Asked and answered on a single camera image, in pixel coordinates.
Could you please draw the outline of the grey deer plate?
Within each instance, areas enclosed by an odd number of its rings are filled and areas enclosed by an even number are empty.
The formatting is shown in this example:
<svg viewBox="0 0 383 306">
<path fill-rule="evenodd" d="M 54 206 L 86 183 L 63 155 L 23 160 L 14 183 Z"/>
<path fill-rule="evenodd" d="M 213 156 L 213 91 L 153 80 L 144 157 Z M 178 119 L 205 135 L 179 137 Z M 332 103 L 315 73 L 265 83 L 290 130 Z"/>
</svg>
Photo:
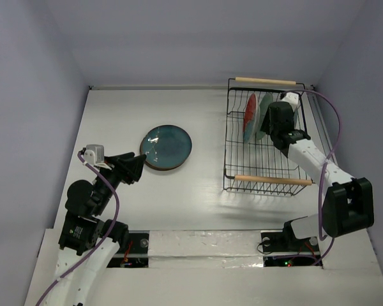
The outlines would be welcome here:
<svg viewBox="0 0 383 306">
<path fill-rule="evenodd" d="M 169 171 L 180 167 L 185 161 L 185 158 L 147 156 L 145 163 L 151 169 Z"/>
</svg>

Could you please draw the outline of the dark teal blossom plate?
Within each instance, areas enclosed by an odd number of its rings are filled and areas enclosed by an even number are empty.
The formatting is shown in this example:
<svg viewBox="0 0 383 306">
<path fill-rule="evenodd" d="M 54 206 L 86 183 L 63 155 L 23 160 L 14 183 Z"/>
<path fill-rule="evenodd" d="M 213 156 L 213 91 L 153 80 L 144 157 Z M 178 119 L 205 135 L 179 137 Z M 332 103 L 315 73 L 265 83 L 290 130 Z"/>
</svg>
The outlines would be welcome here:
<svg viewBox="0 0 383 306">
<path fill-rule="evenodd" d="M 156 157 L 177 157 L 188 159 L 192 151 L 192 139 L 181 127 L 161 125 L 154 127 L 142 139 L 140 154 Z"/>
</svg>

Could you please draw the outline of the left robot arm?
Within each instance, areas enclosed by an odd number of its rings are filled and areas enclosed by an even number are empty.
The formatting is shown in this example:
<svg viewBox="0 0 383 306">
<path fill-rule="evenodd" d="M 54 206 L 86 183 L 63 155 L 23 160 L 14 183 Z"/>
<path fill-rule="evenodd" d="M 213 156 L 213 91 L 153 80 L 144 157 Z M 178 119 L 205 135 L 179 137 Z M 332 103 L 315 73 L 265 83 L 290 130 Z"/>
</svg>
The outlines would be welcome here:
<svg viewBox="0 0 383 306">
<path fill-rule="evenodd" d="M 54 283 L 44 305 L 88 305 L 113 255 L 129 244 L 128 225 L 117 214 L 106 221 L 100 215 L 110 199 L 119 210 L 117 188 L 139 181 L 146 155 L 105 156 L 103 146 L 87 145 L 77 157 L 96 178 L 77 180 L 67 190 Z"/>
</svg>

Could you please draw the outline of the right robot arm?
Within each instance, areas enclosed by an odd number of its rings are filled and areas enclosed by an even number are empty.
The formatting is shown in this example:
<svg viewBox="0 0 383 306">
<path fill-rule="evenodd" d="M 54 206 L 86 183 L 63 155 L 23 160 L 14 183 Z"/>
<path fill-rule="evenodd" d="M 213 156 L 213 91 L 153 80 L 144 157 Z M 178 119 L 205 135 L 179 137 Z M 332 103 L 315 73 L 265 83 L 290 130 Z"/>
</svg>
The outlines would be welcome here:
<svg viewBox="0 0 383 306">
<path fill-rule="evenodd" d="M 337 238 L 374 224 L 373 186 L 355 178 L 325 156 L 303 130 L 294 128 L 294 111 L 286 101 L 272 102 L 261 130 L 276 149 L 302 168 L 319 187 L 319 238 Z"/>
</svg>

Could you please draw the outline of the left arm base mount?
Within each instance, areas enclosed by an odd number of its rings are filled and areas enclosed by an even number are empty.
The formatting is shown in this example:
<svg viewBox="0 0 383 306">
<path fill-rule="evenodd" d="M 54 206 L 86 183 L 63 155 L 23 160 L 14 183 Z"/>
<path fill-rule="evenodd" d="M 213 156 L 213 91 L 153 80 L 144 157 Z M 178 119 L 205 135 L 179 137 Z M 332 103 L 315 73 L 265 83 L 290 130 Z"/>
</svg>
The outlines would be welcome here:
<svg viewBox="0 0 383 306">
<path fill-rule="evenodd" d="M 149 266 L 149 232 L 131 231 L 125 249 L 119 249 L 108 268 L 147 268 Z"/>
</svg>

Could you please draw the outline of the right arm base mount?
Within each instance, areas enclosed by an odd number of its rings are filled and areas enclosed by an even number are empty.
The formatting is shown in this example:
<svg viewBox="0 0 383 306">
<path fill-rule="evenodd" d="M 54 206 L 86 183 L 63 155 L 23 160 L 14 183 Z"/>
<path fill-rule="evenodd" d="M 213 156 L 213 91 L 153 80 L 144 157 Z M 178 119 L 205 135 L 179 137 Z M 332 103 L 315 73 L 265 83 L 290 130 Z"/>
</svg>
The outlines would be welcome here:
<svg viewBox="0 0 383 306">
<path fill-rule="evenodd" d="M 318 243 L 311 243 L 313 237 L 299 240 L 269 231 L 261 233 L 261 239 L 257 251 L 263 256 L 265 267 L 312 266 L 321 257 Z"/>
</svg>

